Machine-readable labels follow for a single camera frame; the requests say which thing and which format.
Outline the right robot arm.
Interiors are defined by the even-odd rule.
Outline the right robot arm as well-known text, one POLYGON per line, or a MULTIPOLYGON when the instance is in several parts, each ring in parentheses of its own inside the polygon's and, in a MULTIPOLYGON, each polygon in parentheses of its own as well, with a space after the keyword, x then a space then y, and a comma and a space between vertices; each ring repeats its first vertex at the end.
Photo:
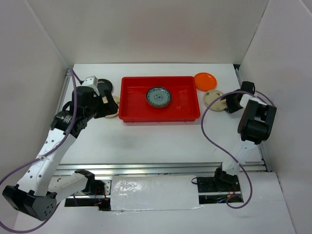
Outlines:
POLYGON ((230 94, 224 98, 227 113, 232 114, 241 109, 244 112, 237 129, 240 141, 231 153, 236 160, 229 158, 223 161, 212 179, 212 185, 218 191, 223 191, 237 182, 240 165, 245 162, 249 152, 269 138, 277 111, 275 106, 268 105, 255 97, 254 83, 242 82, 240 91, 244 93, 230 94))

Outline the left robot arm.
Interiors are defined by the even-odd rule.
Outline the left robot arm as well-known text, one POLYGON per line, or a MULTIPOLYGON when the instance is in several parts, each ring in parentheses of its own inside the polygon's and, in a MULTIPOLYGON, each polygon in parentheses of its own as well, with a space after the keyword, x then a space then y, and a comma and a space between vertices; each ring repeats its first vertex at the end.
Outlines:
POLYGON ((7 185, 2 195, 17 211, 40 221, 49 219, 57 205, 76 192, 95 193, 104 183, 84 169, 75 170, 66 179, 51 183, 62 158, 87 127, 88 121, 117 113, 118 105, 109 89, 99 94, 91 87, 79 86, 51 123, 48 137, 39 155, 16 185, 7 185))

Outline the black plate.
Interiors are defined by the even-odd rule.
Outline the black plate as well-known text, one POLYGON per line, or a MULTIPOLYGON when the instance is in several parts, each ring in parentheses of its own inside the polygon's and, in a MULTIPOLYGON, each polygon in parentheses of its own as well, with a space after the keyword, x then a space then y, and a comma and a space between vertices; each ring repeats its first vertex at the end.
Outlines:
POLYGON ((105 96, 105 90, 109 92, 113 91, 113 85, 109 80, 101 78, 98 80, 97 89, 99 94, 103 97, 105 96))

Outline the orange plate back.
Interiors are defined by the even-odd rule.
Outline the orange plate back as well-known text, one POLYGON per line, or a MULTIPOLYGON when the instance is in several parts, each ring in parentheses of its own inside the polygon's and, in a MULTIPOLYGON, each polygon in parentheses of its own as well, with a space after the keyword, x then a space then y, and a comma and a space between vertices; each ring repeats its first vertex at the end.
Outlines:
POLYGON ((198 73, 194 76, 195 86, 201 91, 214 90, 217 87, 216 78, 209 73, 198 73))

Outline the blue patterned plate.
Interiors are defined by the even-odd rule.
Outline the blue patterned plate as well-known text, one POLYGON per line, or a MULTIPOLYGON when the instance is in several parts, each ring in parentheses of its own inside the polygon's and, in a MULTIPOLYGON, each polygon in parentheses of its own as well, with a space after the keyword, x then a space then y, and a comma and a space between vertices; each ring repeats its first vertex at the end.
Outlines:
POLYGON ((170 104, 172 95, 164 87, 153 87, 147 91, 146 101, 152 107, 163 108, 170 104))

